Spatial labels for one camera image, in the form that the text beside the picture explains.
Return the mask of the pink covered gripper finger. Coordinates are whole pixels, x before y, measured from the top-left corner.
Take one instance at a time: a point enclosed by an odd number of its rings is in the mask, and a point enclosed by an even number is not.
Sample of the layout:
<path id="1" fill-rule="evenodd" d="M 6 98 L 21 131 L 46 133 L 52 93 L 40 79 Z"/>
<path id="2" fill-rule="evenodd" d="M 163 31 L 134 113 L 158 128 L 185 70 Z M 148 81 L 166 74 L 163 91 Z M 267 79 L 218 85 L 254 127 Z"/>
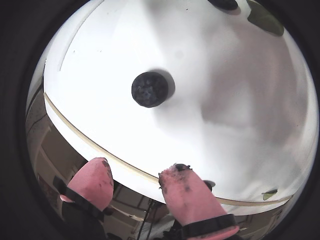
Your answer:
<path id="1" fill-rule="evenodd" d="M 106 240 L 102 223 L 105 209 L 113 199 L 114 180 L 104 157 L 96 157 L 83 165 L 65 183 L 55 176 L 52 182 L 62 200 L 62 218 L 78 240 Z"/>
<path id="2" fill-rule="evenodd" d="M 183 240 L 241 240 L 233 214 L 227 213 L 189 165 L 175 163 L 158 174 L 166 207 L 181 225 Z"/>

